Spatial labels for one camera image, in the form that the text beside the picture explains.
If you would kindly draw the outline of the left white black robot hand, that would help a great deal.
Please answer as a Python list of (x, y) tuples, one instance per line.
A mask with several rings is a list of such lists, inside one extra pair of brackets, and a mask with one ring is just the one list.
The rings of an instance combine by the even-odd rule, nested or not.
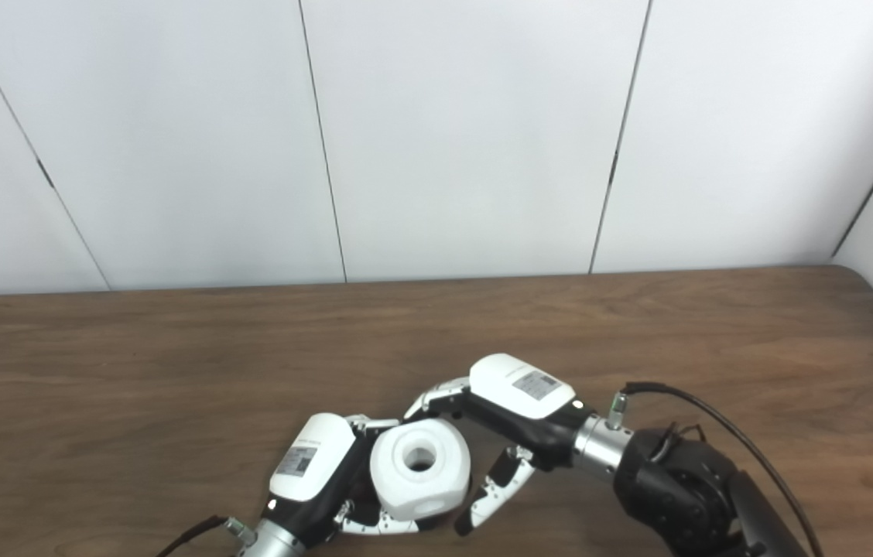
[(310, 416), (269, 479), (252, 549), (299, 556), (346, 535), (430, 530), (464, 501), (471, 455), (442, 419)]

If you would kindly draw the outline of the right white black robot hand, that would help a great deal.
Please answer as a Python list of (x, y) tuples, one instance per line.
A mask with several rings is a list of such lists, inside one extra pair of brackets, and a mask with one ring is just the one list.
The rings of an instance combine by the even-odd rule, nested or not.
[(578, 432), (592, 413), (570, 384), (517, 357), (492, 354), (472, 364), (467, 376), (424, 391), (402, 422), (450, 415), (511, 442), (454, 522), (455, 532), (465, 537), (510, 501), (533, 472), (571, 468)]

